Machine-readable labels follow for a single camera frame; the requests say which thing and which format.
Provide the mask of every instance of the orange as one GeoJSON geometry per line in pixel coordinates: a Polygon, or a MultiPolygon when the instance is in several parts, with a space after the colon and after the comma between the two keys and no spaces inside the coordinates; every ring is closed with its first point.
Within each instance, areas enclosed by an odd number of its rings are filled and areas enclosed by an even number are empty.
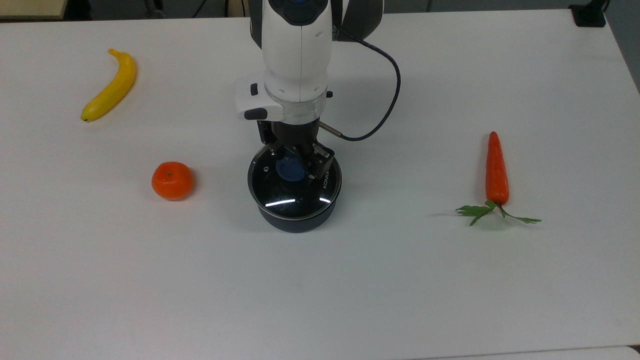
{"type": "Polygon", "coordinates": [[[168,161],[160,164],[154,172],[151,187],[164,199],[182,200],[193,190],[193,174],[187,165],[168,161]]]}

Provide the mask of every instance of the table surface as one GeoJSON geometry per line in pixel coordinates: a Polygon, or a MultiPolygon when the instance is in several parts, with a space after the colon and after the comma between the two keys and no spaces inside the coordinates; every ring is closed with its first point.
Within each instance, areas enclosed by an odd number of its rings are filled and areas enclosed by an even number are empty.
{"type": "Polygon", "coordinates": [[[52,19],[65,14],[67,0],[2,0],[0,19],[52,19]]]}
{"type": "MultiPolygon", "coordinates": [[[[416,359],[640,343],[640,96],[609,27],[568,10],[386,15],[403,87],[375,136],[326,133],[342,193],[315,231],[246,186],[263,68],[248,19],[0,24],[3,359],[416,359]],[[80,120],[139,71],[105,117],[80,120]],[[515,215],[469,227],[498,131],[515,215]],[[182,202],[151,189],[182,161],[182,202]]],[[[334,44],[323,120],[366,133],[392,67],[334,44]]]]}

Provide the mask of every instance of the banana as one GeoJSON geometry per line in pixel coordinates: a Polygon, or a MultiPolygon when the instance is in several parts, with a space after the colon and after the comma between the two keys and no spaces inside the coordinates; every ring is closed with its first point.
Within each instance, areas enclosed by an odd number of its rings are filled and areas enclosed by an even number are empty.
{"type": "Polygon", "coordinates": [[[111,110],[127,95],[136,79],[136,62],[131,55],[109,49],[109,54],[118,60],[118,72],[113,80],[96,95],[85,107],[80,115],[84,121],[94,121],[111,110]]]}

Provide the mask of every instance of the carrot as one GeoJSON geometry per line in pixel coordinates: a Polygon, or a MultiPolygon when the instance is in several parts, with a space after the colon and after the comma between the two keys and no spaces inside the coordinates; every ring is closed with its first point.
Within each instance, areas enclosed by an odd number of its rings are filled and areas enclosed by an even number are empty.
{"type": "Polygon", "coordinates": [[[496,205],[505,205],[509,201],[509,179],[504,166],[500,138],[495,131],[489,134],[489,149],[486,153],[486,177],[484,190],[487,200],[496,205]]]}
{"type": "Polygon", "coordinates": [[[510,215],[502,208],[509,201],[509,179],[507,178],[507,169],[504,166],[504,157],[502,155],[502,147],[500,146],[500,138],[495,131],[489,134],[489,149],[486,154],[486,175],[484,178],[484,192],[487,201],[486,206],[469,206],[465,205],[456,209],[458,214],[466,217],[474,217],[469,226],[475,224],[481,217],[489,214],[493,209],[498,208],[503,218],[511,217],[522,221],[525,224],[535,224],[541,222],[535,218],[521,218],[510,215]]]}

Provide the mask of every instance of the green leaves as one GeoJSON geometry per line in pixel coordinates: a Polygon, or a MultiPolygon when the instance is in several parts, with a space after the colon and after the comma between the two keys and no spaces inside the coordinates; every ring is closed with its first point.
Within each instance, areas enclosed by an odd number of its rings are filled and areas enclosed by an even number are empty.
{"type": "Polygon", "coordinates": [[[471,224],[469,224],[469,226],[472,226],[481,217],[483,217],[483,216],[489,214],[490,212],[492,212],[493,209],[495,209],[495,207],[497,206],[493,201],[490,201],[490,200],[487,200],[484,204],[486,206],[464,205],[462,208],[456,209],[456,211],[458,212],[458,214],[460,214],[460,215],[462,215],[464,217],[474,217],[474,219],[471,220],[471,224]]]}
{"type": "Polygon", "coordinates": [[[472,226],[473,224],[475,224],[481,217],[489,214],[495,208],[500,209],[500,214],[502,214],[503,218],[511,217],[511,218],[516,219],[516,220],[522,221],[525,224],[536,224],[536,223],[542,221],[542,220],[537,219],[537,218],[514,217],[513,215],[510,215],[509,213],[504,211],[504,209],[502,208],[501,205],[498,205],[498,204],[494,203],[491,200],[487,200],[486,202],[484,202],[484,204],[486,206],[469,206],[469,205],[465,205],[465,206],[463,206],[461,208],[456,209],[456,211],[458,212],[458,214],[460,214],[460,215],[462,215],[464,217],[474,217],[474,219],[471,220],[471,224],[469,224],[469,226],[472,226]]]}

